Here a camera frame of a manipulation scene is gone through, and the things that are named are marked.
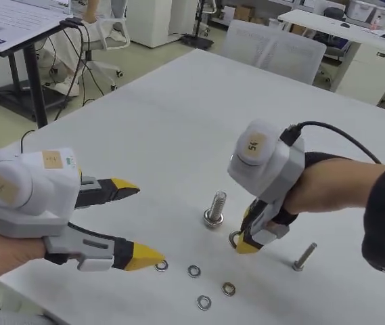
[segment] black strap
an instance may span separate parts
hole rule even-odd
[[[321,161],[335,159],[335,158],[347,159],[345,157],[336,156],[334,154],[326,154],[324,152],[306,152],[305,169],[317,163],[320,163]],[[289,214],[289,212],[287,212],[287,210],[285,210],[284,208],[281,208],[281,211],[278,213],[276,217],[272,219],[272,221],[280,225],[290,225],[294,220],[296,220],[297,217],[298,215],[291,215]]]

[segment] drawer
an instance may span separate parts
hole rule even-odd
[[[353,60],[367,64],[385,63],[385,50],[361,44]]]

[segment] bolt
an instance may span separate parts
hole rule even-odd
[[[224,221],[222,210],[224,209],[227,194],[223,191],[218,191],[213,198],[213,203],[210,209],[204,212],[204,224],[209,228],[216,228]]]
[[[317,248],[317,244],[316,243],[312,243],[311,245],[309,245],[309,247],[307,248],[307,250],[302,254],[302,256],[300,257],[300,259],[298,261],[295,261],[292,265],[293,267],[293,270],[294,271],[297,271],[297,272],[300,272],[303,270],[303,266],[305,265],[305,263],[307,262],[307,260],[309,259],[309,257],[311,256],[311,254],[313,254],[313,251]]]

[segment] white cabinet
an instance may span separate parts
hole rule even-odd
[[[127,5],[131,40],[157,47],[193,33],[197,0],[132,0]]]

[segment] cardboard box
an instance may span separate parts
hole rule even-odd
[[[290,32],[293,33],[293,34],[302,35],[303,32],[304,32],[306,29],[307,29],[307,28],[304,27],[304,26],[299,26],[299,25],[293,24],[292,29],[291,29]]]
[[[267,20],[265,18],[252,17],[250,22],[253,22],[254,24],[267,25]]]
[[[251,5],[238,5],[234,11],[234,19],[249,22],[254,17],[255,8]]]

